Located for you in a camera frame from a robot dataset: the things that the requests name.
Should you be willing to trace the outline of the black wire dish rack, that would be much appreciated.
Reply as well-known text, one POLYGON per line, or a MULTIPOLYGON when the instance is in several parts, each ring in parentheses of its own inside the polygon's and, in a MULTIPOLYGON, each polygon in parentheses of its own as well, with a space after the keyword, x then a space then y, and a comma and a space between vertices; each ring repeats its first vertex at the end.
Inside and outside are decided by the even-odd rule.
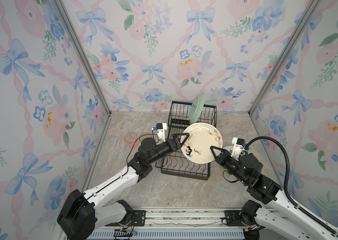
MULTIPOLYGON (((183 133, 190 125, 191 106, 192 103, 189 102, 172 101, 168 117, 169 137, 173 134, 183 133)), ((217 106, 205 104, 197 121, 216 127, 217 106)), ((185 157, 181 150, 166 157, 161 166, 161 173, 163 174, 204 181, 209 179, 210 170, 210 163, 193 163, 185 157)))

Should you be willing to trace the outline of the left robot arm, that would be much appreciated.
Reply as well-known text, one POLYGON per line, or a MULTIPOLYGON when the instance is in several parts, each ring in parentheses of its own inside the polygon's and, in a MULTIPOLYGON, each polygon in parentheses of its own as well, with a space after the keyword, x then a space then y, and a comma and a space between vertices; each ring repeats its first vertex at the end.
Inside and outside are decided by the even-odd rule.
POLYGON ((92 189, 72 191, 57 218, 67 238, 86 240, 100 227, 115 223, 129 224, 133 208, 126 201, 119 200, 110 206, 107 203, 143 180, 152 171, 152 163, 181 149, 188 138, 188 133, 173 134, 161 144, 157 144, 153 138, 146 138, 119 173, 92 189))

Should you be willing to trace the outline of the yellow glass cup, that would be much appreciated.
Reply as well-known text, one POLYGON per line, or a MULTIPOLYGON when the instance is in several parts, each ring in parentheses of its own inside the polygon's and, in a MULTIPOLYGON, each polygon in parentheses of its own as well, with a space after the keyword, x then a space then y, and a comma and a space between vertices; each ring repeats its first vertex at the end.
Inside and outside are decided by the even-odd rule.
POLYGON ((151 133, 142 133, 140 136, 139 136, 139 141, 142 142, 144 139, 146 138, 152 138, 152 134, 151 133))

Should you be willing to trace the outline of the cream plate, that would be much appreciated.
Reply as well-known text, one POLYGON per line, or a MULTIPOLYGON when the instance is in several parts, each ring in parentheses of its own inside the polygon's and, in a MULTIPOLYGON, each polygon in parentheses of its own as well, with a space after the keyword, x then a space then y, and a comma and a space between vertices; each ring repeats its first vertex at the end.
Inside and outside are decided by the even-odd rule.
POLYGON ((222 148, 221 133, 211 124, 195 123, 188 126, 183 133, 189 134, 189 137, 181 147, 181 151, 195 164, 208 164, 214 161, 211 146, 222 148))

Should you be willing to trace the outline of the white plate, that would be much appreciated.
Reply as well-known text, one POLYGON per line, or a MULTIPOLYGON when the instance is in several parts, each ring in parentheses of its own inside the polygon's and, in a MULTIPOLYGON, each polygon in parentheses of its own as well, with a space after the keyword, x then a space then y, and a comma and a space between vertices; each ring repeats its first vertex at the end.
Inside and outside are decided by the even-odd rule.
POLYGON ((230 152, 230 154, 232 155, 234 153, 235 150, 235 146, 234 145, 230 145, 230 146, 225 146, 223 147, 223 149, 227 150, 230 152))

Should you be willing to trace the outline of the pink glass cup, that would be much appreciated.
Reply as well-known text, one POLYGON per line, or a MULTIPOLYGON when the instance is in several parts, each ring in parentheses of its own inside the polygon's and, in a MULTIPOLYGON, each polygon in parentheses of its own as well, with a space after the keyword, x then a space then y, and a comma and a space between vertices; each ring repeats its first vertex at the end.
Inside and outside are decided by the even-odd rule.
POLYGON ((129 132, 125 135, 124 141, 130 147, 135 146, 135 142, 138 140, 138 135, 134 132, 129 132))

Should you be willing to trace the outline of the green plate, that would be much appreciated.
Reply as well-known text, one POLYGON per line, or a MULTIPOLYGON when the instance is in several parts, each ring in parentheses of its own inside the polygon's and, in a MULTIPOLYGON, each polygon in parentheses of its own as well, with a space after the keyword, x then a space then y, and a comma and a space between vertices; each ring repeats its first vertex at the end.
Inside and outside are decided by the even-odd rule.
POLYGON ((201 93, 198 97, 196 97, 191 105, 191 109, 189 112, 189 124, 195 124, 202 112, 203 106, 205 102, 205 94, 201 93))

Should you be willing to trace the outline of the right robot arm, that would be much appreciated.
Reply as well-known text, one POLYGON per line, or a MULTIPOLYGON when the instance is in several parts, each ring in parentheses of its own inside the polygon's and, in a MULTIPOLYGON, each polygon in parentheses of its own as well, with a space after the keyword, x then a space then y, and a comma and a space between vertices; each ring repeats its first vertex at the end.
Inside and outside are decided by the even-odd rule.
POLYGON ((241 182, 254 198, 241 208, 236 221, 248 231, 270 229, 289 240, 338 240, 338 227, 305 209, 272 179, 261 173, 262 164, 253 154, 238 159, 225 149, 211 146, 215 161, 241 182))

